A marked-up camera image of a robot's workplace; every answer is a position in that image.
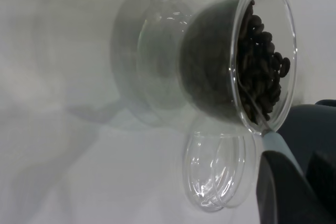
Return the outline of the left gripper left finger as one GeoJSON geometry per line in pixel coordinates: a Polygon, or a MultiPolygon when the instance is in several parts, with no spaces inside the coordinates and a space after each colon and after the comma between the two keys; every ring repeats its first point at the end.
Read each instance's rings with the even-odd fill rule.
{"type": "Polygon", "coordinates": [[[335,223],[304,176],[280,152],[262,153],[256,197],[260,223],[335,223]]]}

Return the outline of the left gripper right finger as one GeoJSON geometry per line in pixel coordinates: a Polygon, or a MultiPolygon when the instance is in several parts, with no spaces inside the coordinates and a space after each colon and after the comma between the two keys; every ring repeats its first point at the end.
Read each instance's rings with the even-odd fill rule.
{"type": "Polygon", "coordinates": [[[324,153],[313,153],[306,178],[324,207],[335,208],[335,160],[324,153]]]}

